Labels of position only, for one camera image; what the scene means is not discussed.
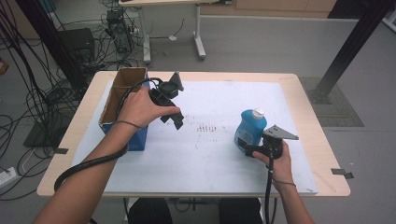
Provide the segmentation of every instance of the table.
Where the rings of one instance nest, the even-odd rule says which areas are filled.
[[[151,77],[159,77],[162,80],[168,80],[173,72],[149,72]],[[49,169],[40,182],[37,193],[42,196],[53,194],[53,183],[56,178],[66,169],[68,169],[76,154],[76,149],[81,141],[87,126],[91,120],[92,114],[101,100],[103,92],[109,80],[112,80],[116,72],[99,72],[92,80],[84,99],[82,100],[76,115],[74,116],[64,139],[59,147],[67,148],[66,154],[54,155]],[[248,81],[248,82],[275,82],[279,83],[290,113],[294,120],[294,125],[300,136],[301,143],[304,146],[305,156],[312,169],[312,173],[318,187],[318,193],[315,196],[347,196],[350,193],[347,181],[342,175],[333,175],[331,168],[339,168],[339,164],[332,153],[332,149],[322,131],[318,119],[307,100],[303,87],[293,74],[265,74],[265,73],[208,73],[208,72],[180,72],[183,81],[205,80],[205,81]],[[132,192],[105,192],[104,196],[123,196],[139,197]]]
[[[201,59],[206,57],[204,45],[202,44],[201,40],[201,32],[200,32],[200,15],[201,15],[201,7],[200,4],[202,3],[213,3],[217,2],[218,0],[133,0],[128,2],[121,2],[121,7],[135,7],[137,9],[137,13],[140,19],[140,29],[143,36],[143,61],[146,64],[151,62],[151,55],[150,55],[150,46],[149,46],[149,35],[146,31],[146,24],[145,24],[145,14],[143,7],[149,6],[163,6],[163,5],[186,5],[186,4],[193,4],[195,5],[195,32],[193,33],[195,44],[198,49],[198,55]]]

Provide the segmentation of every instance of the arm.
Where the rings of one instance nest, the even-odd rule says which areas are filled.
[[[265,164],[269,164],[269,158],[260,152],[253,152],[253,156]],[[283,141],[283,154],[277,160],[274,160],[274,186],[280,194],[283,207],[285,210],[286,220],[289,224],[314,223],[314,220],[306,210],[297,188],[291,184],[294,183],[291,174],[291,158],[288,144]]]
[[[155,105],[149,99],[149,89],[142,87],[139,92],[128,96],[119,120],[145,127],[160,116],[179,111],[176,106]],[[137,131],[136,127],[126,123],[115,124],[84,161],[119,151]],[[67,178],[37,216],[35,223],[88,223],[115,164],[116,161],[102,163]]]

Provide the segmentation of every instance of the tiled floor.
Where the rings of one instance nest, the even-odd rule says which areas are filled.
[[[78,13],[81,18],[77,18],[72,13],[73,6],[68,7],[66,2],[58,4],[60,18],[66,21],[99,19],[100,14],[105,13],[96,5],[97,1],[80,1],[80,4],[88,4],[84,7],[87,13]],[[356,21],[202,17],[201,32],[207,54],[204,61],[196,56],[190,31],[182,29],[176,42],[168,39],[151,41],[153,55],[148,68],[159,71],[278,72],[322,77],[355,24]],[[35,49],[42,55],[40,48]],[[11,65],[7,73],[0,76],[0,114],[17,118],[26,110],[26,89],[7,51],[1,50],[0,54]],[[380,24],[338,82],[364,127],[324,128],[340,166],[352,172],[355,178],[348,180],[351,188],[348,197],[304,199],[317,223],[393,223],[396,218],[393,196],[396,104],[392,100],[396,95],[395,59],[396,34]],[[45,86],[45,77],[40,72],[36,75],[37,82]],[[21,142],[32,125],[32,119],[21,122],[1,160],[2,166],[17,165],[26,152]],[[36,188],[40,177],[22,180],[7,197]],[[17,201],[0,202],[0,223],[31,223],[46,201],[32,194]],[[187,213],[177,212],[172,204],[170,208],[175,223],[217,223],[217,207],[213,204],[198,205],[196,211],[190,209]],[[100,223],[121,223],[123,215],[122,199],[104,198],[94,217]],[[281,206],[276,223],[286,223]]]

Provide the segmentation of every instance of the cardboard box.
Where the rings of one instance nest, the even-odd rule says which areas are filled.
[[[117,107],[122,95],[137,82],[148,77],[146,68],[121,68],[114,78],[110,93],[107,97],[104,111],[99,119],[99,126],[104,133],[113,126],[116,121]],[[127,147],[130,151],[142,151],[145,149],[146,138],[149,127],[139,130],[129,140]]]

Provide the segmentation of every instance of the blue spray bottle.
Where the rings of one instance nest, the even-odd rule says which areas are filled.
[[[262,139],[262,131],[267,126],[267,119],[262,109],[245,110],[241,114],[242,121],[235,132],[234,141],[238,146],[238,138],[245,141],[248,145],[257,146]]]

